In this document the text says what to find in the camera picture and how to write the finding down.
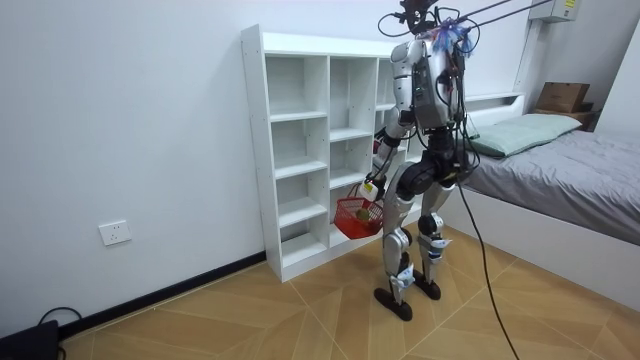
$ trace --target small red basket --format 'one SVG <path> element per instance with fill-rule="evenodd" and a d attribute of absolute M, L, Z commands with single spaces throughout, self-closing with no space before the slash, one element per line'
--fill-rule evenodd
<path fill-rule="evenodd" d="M 338 200 L 334 224 L 351 240 L 376 235 L 382 229 L 382 206 L 362 197 Z"/>

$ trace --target black baseboard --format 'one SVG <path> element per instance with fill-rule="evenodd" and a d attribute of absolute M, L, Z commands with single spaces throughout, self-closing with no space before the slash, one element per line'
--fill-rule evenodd
<path fill-rule="evenodd" d="M 59 337 L 60 341 L 68 339 L 73 335 L 81 333 L 85 330 L 96 327 L 100 324 L 115 320 L 121 316 L 125 316 L 132 312 L 149 307 L 153 304 L 167 300 L 174 296 L 180 295 L 186 291 L 195 289 L 212 281 L 218 280 L 227 275 L 231 275 L 236 271 L 240 271 L 249 266 L 258 264 L 266 260 L 267 256 L 264 251 L 257 254 L 248 256 L 244 259 L 232 262 L 225 266 L 219 267 L 215 270 L 208 271 L 204 274 L 200 274 L 179 282 L 177 284 L 168 286 L 164 289 L 154 291 L 151 294 L 141 296 L 137 299 L 127 301 L 126 303 L 116 305 L 104 311 L 89 315 L 80 320 L 68 323 L 60 327 Z"/>

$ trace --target robot leg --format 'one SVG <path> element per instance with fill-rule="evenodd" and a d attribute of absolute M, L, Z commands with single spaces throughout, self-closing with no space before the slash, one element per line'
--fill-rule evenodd
<path fill-rule="evenodd" d="M 442 253 L 451 240 L 442 238 L 444 221 L 436 211 L 445 203 L 455 190 L 454 184 L 434 183 L 424 193 L 422 199 L 422 216 L 418 220 L 418 245 L 422 257 L 422 271 L 414 270 L 415 284 L 433 300 L 440 300 L 440 287 L 436 284 L 436 267 L 442 261 Z"/>
<path fill-rule="evenodd" d="M 402 173 L 411 163 L 400 166 L 385 194 L 383 213 L 382 257 L 385 272 L 389 277 L 389 290 L 378 288 L 374 296 L 387 309 L 393 311 L 404 321 L 413 318 L 411 306 L 404 301 L 405 290 L 411 286 L 413 278 L 413 264 L 407 250 L 411 245 L 411 234 L 403 229 L 402 222 L 406 218 L 413 199 L 403 200 L 396 195 L 396 187 Z"/>

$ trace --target electrical socket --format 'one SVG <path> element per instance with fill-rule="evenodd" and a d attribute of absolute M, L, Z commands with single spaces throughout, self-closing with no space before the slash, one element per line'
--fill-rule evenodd
<path fill-rule="evenodd" d="M 101 225 L 98 227 L 102 242 L 105 246 L 117 244 L 123 241 L 131 240 L 131 232 L 126 221 L 118 221 L 113 224 Z"/>

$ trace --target pillow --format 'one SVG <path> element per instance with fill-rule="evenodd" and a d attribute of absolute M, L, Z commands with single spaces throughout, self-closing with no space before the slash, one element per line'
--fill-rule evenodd
<path fill-rule="evenodd" d="M 507 157 L 550 143 L 581 125 L 578 120 L 568 116 L 528 114 L 495 125 L 478 127 L 480 137 L 471 140 L 471 143 L 481 154 Z"/>

